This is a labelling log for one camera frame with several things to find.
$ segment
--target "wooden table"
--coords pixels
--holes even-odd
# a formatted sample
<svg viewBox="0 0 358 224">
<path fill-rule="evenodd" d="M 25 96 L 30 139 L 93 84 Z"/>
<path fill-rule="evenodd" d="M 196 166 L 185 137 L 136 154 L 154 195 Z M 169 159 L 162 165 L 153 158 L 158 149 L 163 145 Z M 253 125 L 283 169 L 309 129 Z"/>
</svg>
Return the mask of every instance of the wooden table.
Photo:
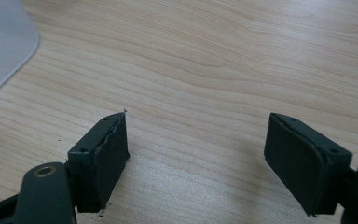
<svg viewBox="0 0 358 224">
<path fill-rule="evenodd" d="M 40 34 L 0 89 L 0 201 L 100 118 L 131 154 L 79 223 L 338 223 L 307 217 L 263 156 L 270 112 L 358 166 L 358 0 L 24 0 Z"/>
</svg>

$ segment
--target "white object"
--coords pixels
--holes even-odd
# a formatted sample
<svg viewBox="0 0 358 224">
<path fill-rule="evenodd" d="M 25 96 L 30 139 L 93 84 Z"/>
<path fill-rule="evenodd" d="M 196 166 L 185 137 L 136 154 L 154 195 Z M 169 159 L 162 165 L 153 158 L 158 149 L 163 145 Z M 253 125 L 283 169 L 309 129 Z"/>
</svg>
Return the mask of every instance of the white object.
<svg viewBox="0 0 358 224">
<path fill-rule="evenodd" d="M 36 50 L 39 37 L 19 0 L 0 0 L 0 86 Z"/>
</svg>

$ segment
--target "screw hole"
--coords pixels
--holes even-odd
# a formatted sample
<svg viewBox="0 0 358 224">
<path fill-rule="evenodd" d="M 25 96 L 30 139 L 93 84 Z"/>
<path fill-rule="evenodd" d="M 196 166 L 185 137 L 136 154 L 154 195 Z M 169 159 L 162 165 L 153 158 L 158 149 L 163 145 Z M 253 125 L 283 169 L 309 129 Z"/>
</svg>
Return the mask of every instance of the screw hole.
<svg viewBox="0 0 358 224">
<path fill-rule="evenodd" d="M 34 172 L 34 175 L 37 177 L 45 177 L 48 175 L 52 175 L 56 171 L 54 166 L 45 166 Z"/>
</svg>

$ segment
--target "light wood surface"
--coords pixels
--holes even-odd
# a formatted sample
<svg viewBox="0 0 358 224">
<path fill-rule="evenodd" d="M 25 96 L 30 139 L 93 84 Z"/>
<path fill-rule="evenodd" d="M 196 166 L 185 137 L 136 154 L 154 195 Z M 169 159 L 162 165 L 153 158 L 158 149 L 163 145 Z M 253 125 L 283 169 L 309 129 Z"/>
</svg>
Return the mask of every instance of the light wood surface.
<svg viewBox="0 0 358 224">
<path fill-rule="evenodd" d="M 358 0 L 24 0 L 40 44 L 0 89 L 0 201 L 127 109 L 131 159 L 79 223 L 338 223 L 307 217 L 263 156 L 270 112 L 358 166 Z"/>
</svg>

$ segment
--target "black rubber pad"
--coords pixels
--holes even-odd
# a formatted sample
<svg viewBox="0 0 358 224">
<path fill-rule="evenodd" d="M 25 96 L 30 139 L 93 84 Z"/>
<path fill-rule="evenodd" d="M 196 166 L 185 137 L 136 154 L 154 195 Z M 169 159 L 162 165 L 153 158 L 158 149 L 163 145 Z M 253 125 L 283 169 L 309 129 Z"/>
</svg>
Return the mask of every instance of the black rubber pad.
<svg viewBox="0 0 358 224">
<path fill-rule="evenodd" d="M 106 207 L 129 157 L 125 113 L 101 119 L 72 147 L 66 164 L 78 212 Z"/>
<path fill-rule="evenodd" d="M 264 155 L 307 215 L 334 214 L 348 150 L 297 119 L 271 113 Z"/>
</svg>

